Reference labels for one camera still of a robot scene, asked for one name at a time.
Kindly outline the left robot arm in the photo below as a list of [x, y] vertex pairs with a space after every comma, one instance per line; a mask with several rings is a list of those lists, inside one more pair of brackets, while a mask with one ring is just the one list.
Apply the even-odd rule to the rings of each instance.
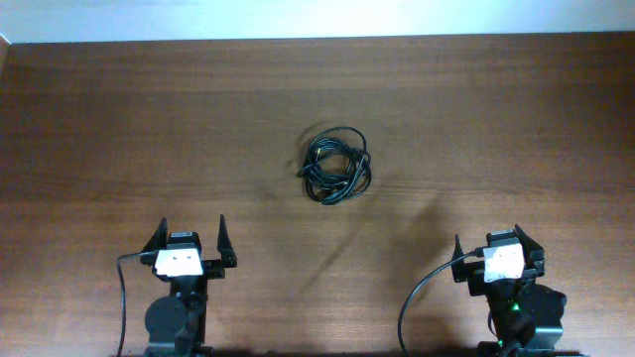
[[220, 257], [205, 260], [195, 231], [168, 231], [162, 219], [141, 251], [140, 263], [170, 285], [169, 293], [148, 307], [144, 323], [149, 334], [146, 356], [211, 356], [205, 344], [208, 282], [225, 277], [237, 266], [237, 257], [228, 236], [224, 217], [219, 218], [216, 250]]

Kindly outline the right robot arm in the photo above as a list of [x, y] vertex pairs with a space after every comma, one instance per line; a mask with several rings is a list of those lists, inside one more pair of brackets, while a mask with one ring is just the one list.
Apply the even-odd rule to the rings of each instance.
[[470, 253], [455, 238], [451, 271], [471, 296], [488, 304], [488, 328], [496, 339], [479, 342], [478, 356], [556, 354], [567, 296], [537, 283], [546, 272], [545, 250], [520, 226], [488, 233], [486, 245]]

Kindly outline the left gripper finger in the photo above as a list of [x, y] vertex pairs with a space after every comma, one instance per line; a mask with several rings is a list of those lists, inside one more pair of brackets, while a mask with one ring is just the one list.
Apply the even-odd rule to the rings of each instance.
[[168, 240], [168, 220], [163, 217], [150, 240], [142, 248], [142, 253], [153, 253], [163, 250], [167, 246]]
[[221, 214], [219, 218], [219, 230], [216, 247], [221, 257], [222, 266], [224, 268], [236, 268], [237, 256], [232, 247], [231, 240], [227, 231], [225, 217], [223, 214]]

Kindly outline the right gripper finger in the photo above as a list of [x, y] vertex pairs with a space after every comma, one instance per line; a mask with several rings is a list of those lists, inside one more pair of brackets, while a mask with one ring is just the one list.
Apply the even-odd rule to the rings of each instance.
[[543, 268], [545, 266], [545, 250], [516, 224], [514, 227], [519, 242], [523, 248], [525, 263], [528, 268]]
[[467, 280], [467, 268], [465, 260], [470, 257], [470, 253], [464, 253], [460, 244], [459, 236], [454, 236], [454, 249], [451, 257], [452, 278], [456, 283], [463, 283]]

